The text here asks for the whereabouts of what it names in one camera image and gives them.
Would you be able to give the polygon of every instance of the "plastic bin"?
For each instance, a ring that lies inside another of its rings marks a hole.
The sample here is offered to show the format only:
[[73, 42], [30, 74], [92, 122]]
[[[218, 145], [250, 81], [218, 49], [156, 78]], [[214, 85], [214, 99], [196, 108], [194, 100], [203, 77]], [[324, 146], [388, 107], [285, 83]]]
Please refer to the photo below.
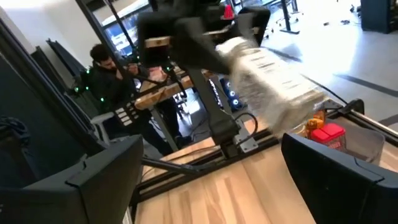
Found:
[[327, 123], [335, 123], [346, 130], [346, 153], [366, 162], [379, 165], [385, 138], [377, 131], [365, 129], [349, 121], [331, 120]]

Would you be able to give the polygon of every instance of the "glass window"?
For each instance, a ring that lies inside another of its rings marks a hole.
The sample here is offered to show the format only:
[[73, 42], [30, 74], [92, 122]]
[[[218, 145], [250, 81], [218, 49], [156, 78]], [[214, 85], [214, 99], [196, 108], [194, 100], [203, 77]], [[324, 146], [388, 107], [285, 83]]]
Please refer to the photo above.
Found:
[[[134, 45], [136, 45], [137, 42], [136, 21], [139, 13], [141, 12], [152, 12], [152, 8], [149, 5], [146, 5], [121, 18], [122, 23], [125, 26]], [[109, 39], [112, 40], [113, 45], [121, 55], [132, 54], [132, 48], [129, 42], [127, 41], [126, 36], [123, 34], [122, 29], [120, 28], [119, 24], [116, 21], [110, 23], [109, 25], [104, 26], [104, 29], [106, 35], [109, 37]]]

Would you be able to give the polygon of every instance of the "dark hair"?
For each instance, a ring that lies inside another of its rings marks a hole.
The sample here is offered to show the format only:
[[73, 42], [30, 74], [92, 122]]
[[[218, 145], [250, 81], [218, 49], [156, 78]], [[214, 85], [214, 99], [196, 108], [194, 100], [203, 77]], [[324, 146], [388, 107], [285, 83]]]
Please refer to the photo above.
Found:
[[103, 44], [96, 44], [90, 51], [90, 56], [95, 62], [103, 62], [109, 59], [109, 54]]

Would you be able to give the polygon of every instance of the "floor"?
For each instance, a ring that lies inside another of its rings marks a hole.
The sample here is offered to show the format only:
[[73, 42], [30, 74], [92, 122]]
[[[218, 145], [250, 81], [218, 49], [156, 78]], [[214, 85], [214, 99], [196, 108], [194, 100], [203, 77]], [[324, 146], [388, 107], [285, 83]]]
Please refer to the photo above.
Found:
[[[268, 25], [269, 38], [262, 46], [345, 101], [364, 100], [366, 116], [398, 131], [398, 32], [363, 32], [360, 20], [349, 11], [350, 1], [297, 1], [300, 13], [292, 15], [291, 23], [300, 33], [279, 32], [284, 21], [276, 11]], [[350, 23], [343, 25], [342, 20]], [[191, 134], [195, 142], [208, 138], [206, 113], [191, 91], [187, 108], [193, 115], [180, 120], [180, 131]], [[150, 145], [146, 148], [153, 157], [160, 157]]]

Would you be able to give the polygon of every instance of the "wooden board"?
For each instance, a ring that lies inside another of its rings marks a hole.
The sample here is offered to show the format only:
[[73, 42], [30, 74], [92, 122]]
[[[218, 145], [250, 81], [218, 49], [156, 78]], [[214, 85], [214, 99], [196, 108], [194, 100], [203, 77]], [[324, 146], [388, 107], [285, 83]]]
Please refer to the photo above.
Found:
[[[184, 73], [184, 71], [180, 70], [178, 67], [176, 67], [175, 73], [177, 75], [182, 75]], [[213, 75], [212, 73], [207, 72], [207, 71], [204, 71], [203, 74], [206, 77], [210, 77]], [[181, 84], [185, 90], [193, 87], [193, 83], [192, 83], [191, 79], [189, 78], [189, 76], [183, 77], [181, 79]], [[143, 82], [140, 91], [143, 92], [143, 91], [146, 91], [155, 86], [156, 86], [155, 83]], [[153, 93], [149, 93], [149, 94], [146, 94], [145, 96], [138, 98], [136, 100], [135, 106], [139, 110], [148, 109], [151, 106], [154, 106], [155, 104], [157, 104], [161, 101], [169, 99], [180, 92], [181, 92], [181, 89], [178, 86], [178, 84], [173, 83], [169, 86], [162, 87]]]
[[[252, 121], [245, 125], [249, 132], [254, 128]], [[214, 146], [211, 139], [164, 159], [171, 160], [208, 146]], [[186, 163], [202, 155], [194, 154], [175, 162]], [[398, 171], [398, 150], [388, 143], [381, 166]], [[144, 179], [148, 179], [163, 171], [145, 167], [143, 172], [147, 173]], [[312, 224], [315, 221], [289, 174], [280, 146], [274, 146], [140, 203], [136, 224], [153, 223]]]

